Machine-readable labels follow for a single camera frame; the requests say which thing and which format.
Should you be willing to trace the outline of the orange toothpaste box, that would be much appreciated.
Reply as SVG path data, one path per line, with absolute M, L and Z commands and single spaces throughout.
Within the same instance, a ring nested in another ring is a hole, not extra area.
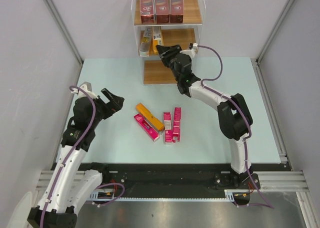
M 152 27 L 152 49 L 155 55 L 158 55 L 157 45 L 163 45 L 163 34 L 160 26 Z
M 138 103 L 135 106 L 136 110 L 140 113 L 140 115 L 143 116 L 144 119 L 146 119 L 149 124 L 157 131 L 162 132 L 164 130 L 164 124 L 156 118 L 150 110 L 148 110 L 142 103 Z

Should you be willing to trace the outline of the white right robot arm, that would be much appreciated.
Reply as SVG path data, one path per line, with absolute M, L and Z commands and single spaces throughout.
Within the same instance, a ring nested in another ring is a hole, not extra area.
M 217 111 L 219 128 L 230 143 L 230 166 L 234 172 L 230 176 L 231 184 L 243 188 L 252 175 L 247 140 L 252 136 L 253 118 L 243 95 L 227 95 L 215 90 L 205 85 L 206 79 L 192 72 L 192 60 L 200 48 L 197 43 L 191 43 L 186 50 L 180 45 L 156 46 L 162 63 L 172 71 L 179 92 Z

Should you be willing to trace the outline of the silver gold R.O toothpaste box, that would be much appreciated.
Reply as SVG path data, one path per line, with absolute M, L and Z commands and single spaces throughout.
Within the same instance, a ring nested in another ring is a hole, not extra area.
M 146 27 L 144 31 L 141 31 L 140 45 L 138 53 L 140 57 L 149 57 L 154 54 L 153 44 L 153 29 L 152 27 Z

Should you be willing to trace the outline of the pink Be You toothpaste box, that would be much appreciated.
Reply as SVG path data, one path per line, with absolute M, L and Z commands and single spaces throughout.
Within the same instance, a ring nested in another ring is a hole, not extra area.
M 142 115 L 136 114 L 134 116 L 134 119 L 153 142 L 157 141 L 160 138 L 159 133 L 145 120 Z

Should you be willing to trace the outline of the red 3D toothpaste box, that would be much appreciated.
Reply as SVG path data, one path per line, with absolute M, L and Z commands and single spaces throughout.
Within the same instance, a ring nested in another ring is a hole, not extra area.
M 184 0 L 170 0 L 170 22 L 182 23 L 184 19 Z

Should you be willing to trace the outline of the red foil toothpaste box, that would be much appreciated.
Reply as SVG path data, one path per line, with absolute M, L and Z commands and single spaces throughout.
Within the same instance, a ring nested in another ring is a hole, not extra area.
M 151 24 L 155 22 L 153 0 L 140 0 L 140 18 L 142 24 Z

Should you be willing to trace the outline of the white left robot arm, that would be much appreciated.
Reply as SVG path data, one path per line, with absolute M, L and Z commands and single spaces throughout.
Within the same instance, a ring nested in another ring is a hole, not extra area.
M 91 163 L 78 184 L 74 179 L 96 136 L 95 129 L 120 111 L 125 100 L 104 88 L 101 92 L 108 99 L 106 103 L 89 83 L 69 89 L 77 95 L 73 116 L 62 135 L 60 155 L 48 186 L 36 207 L 30 209 L 27 221 L 32 227 L 75 227 L 91 193 L 112 184 L 108 167 L 102 163 Z

